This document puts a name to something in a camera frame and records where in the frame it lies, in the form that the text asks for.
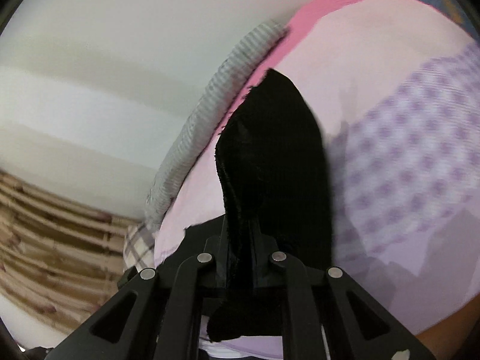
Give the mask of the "wooden bed frame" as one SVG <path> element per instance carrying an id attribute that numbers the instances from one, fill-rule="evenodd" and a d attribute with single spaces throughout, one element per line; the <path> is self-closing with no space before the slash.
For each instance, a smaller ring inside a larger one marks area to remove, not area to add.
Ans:
<path id="1" fill-rule="evenodd" d="M 451 359 L 479 321 L 479 296 L 456 313 L 416 335 L 436 359 Z"/>

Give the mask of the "striped grey white blanket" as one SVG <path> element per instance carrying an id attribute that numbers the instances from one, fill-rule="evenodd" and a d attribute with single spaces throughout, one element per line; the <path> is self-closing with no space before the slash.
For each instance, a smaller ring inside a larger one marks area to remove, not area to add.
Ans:
<path id="1" fill-rule="evenodd" d="M 269 20 L 245 35 L 208 81 L 202 96 L 160 164 L 145 204 L 145 226 L 153 233 L 163 222 L 183 181 L 202 154 L 233 100 L 253 72 L 288 33 Z"/>

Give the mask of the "plaid pillow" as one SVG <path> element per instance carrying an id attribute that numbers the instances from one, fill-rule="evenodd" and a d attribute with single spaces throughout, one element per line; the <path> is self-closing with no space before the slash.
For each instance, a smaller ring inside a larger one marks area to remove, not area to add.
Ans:
<path id="1" fill-rule="evenodd" d="M 144 223 L 129 226 L 124 238 L 124 271 L 154 267 L 155 234 Z"/>

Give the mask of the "pink purple bedsheet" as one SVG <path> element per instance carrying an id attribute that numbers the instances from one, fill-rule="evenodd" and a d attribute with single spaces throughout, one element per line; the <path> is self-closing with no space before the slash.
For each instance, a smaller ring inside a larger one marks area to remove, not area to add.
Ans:
<path id="1" fill-rule="evenodd" d="M 313 0 L 248 80 L 320 122 L 334 261 L 418 335 L 479 296 L 479 44 L 418 0 Z"/>

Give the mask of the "black pants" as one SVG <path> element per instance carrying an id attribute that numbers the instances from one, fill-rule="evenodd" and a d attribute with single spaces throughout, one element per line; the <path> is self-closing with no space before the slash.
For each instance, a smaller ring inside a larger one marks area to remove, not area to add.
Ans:
<path id="1" fill-rule="evenodd" d="M 212 341 L 281 333 L 280 251 L 305 267 L 333 261 L 329 167 L 317 121 L 293 82 L 268 70 L 230 116 L 215 148 L 224 203 L 223 296 Z"/>

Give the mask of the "brown patterned curtain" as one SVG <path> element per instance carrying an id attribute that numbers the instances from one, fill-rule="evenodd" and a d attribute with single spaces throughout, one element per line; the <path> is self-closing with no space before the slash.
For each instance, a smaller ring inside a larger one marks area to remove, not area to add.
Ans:
<path id="1" fill-rule="evenodd" d="M 117 291 L 136 221 L 1 174 L 1 294 L 69 334 Z"/>

